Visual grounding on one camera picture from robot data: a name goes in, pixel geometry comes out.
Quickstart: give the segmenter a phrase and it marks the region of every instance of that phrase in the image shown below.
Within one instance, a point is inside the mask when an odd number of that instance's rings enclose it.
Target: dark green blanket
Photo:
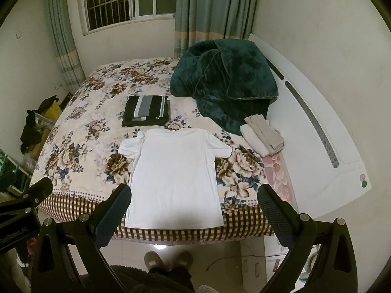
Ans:
[[[266,117],[270,99],[278,96],[261,51],[251,41],[236,39],[199,42],[187,49],[170,89],[176,97],[196,99],[203,116],[237,135],[245,117]]]

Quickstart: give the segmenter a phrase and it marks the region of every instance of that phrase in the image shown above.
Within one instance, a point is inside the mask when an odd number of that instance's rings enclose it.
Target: yellow box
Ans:
[[[57,119],[59,118],[59,116],[61,115],[62,111],[60,109],[60,106],[58,105],[57,101],[53,101],[53,104],[51,105],[51,107],[49,109],[46,109],[42,115],[45,117],[45,118],[48,118],[49,120],[52,120],[52,121],[57,121]]]

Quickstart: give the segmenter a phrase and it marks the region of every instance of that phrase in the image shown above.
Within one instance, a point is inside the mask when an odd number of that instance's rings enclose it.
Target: person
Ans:
[[[148,273],[127,266],[111,266],[114,273],[130,293],[218,293],[209,286],[202,285],[197,291],[191,282],[189,269],[193,264],[193,256],[188,251],[181,252],[168,268],[155,251],[149,251],[144,256]],[[82,275],[83,285],[94,292],[93,283],[88,275]]]

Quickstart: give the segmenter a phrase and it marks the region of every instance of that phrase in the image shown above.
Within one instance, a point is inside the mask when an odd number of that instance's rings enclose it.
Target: black pants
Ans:
[[[187,269],[184,267],[180,266],[178,268],[174,268],[170,272],[167,272],[167,271],[165,271],[163,269],[159,269],[159,268],[152,268],[149,270],[149,273],[158,273],[158,274],[164,275],[167,278],[170,278],[171,280],[174,280],[175,282],[182,284],[183,286],[185,286],[189,290],[192,290],[193,292],[195,292],[193,284],[190,281],[192,276],[190,275],[189,271],[187,271]]]

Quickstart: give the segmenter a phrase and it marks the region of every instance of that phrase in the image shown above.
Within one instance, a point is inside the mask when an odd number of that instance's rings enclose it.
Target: folded striped shirt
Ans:
[[[166,95],[130,95],[122,126],[164,125],[168,120]]]

